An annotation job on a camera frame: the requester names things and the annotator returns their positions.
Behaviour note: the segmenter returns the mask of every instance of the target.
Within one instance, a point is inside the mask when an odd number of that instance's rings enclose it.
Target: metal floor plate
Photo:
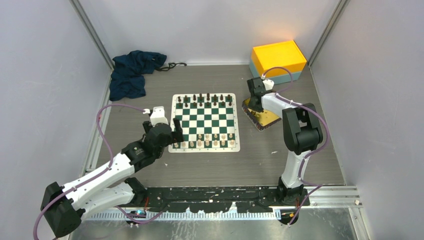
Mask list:
[[[162,220],[130,227],[124,218],[85,221],[70,240],[356,240],[347,208],[306,208],[288,228],[273,220]]]

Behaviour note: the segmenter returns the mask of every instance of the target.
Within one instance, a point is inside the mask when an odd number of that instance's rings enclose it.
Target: green and white chessboard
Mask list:
[[[210,93],[209,101],[207,101],[206,93],[202,93],[202,100],[199,100],[199,94],[195,94],[196,100],[194,100],[193,95],[176,94],[172,97],[171,119],[177,118],[180,120],[184,142],[170,145],[168,147],[169,152],[222,153],[240,151],[236,95],[233,93]],[[213,101],[214,95],[217,96],[216,105]],[[174,129],[174,127],[174,123],[171,121],[171,128]]]

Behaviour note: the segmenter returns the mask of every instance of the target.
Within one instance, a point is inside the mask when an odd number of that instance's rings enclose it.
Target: dark blue cloth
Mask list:
[[[110,82],[111,101],[118,101],[124,97],[135,99],[144,97],[145,78],[143,74],[152,74],[156,68],[164,65],[166,55],[149,51],[132,51],[128,55],[113,58],[115,68]]]

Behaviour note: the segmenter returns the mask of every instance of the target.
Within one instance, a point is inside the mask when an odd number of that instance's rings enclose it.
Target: gray floor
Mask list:
[[[174,94],[234,93],[237,104],[248,98],[246,80],[252,78],[247,65],[187,66],[168,72],[145,75],[145,97],[117,101],[140,108],[164,106],[166,117],[171,117]],[[277,85],[275,89],[284,88]],[[323,114],[311,74],[305,69],[293,87],[284,93],[288,99],[313,103]],[[263,132],[255,129],[241,107],[237,109],[240,152],[232,153],[169,153],[134,176],[149,187],[181,186],[251,186],[276,185],[283,173],[288,150],[283,141],[283,127],[277,123]],[[106,128],[106,137],[113,153],[117,154],[128,143],[142,137],[142,123],[148,120],[136,110],[113,107]],[[106,163],[109,154],[102,146],[98,164]],[[305,180],[321,184],[344,184],[342,173],[330,142],[327,148],[313,155],[305,173]]]

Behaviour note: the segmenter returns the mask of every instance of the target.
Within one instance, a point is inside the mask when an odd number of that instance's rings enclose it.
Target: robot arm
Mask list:
[[[279,100],[272,90],[272,80],[256,77],[247,80],[247,86],[250,92],[250,109],[256,112],[268,110],[282,119],[284,143],[289,152],[284,172],[278,181],[279,198],[283,201],[287,197],[301,195],[304,186],[301,179],[309,160],[305,156],[317,149],[318,144],[323,141],[320,122],[305,109]],[[315,111],[312,103],[304,106]]]
[[[73,189],[108,169],[104,174],[69,192],[55,202],[44,213],[44,217],[57,238],[74,231],[83,220],[108,208],[123,204],[140,204],[145,199],[146,189],[136,178],[127,178],[121,184],[106,188],[128,177],[162,157],[165,147],[183,141],[180,121],[173,119],[175,131],[172,131],[165,117],[164,107],[154,107],[150,121],[143,123],[143,138],[131,142],[114,158],[112,165],[105,163],[96,170],[59,186],[54,182],[47,186],[41,204],[41,210],[60,194]]]

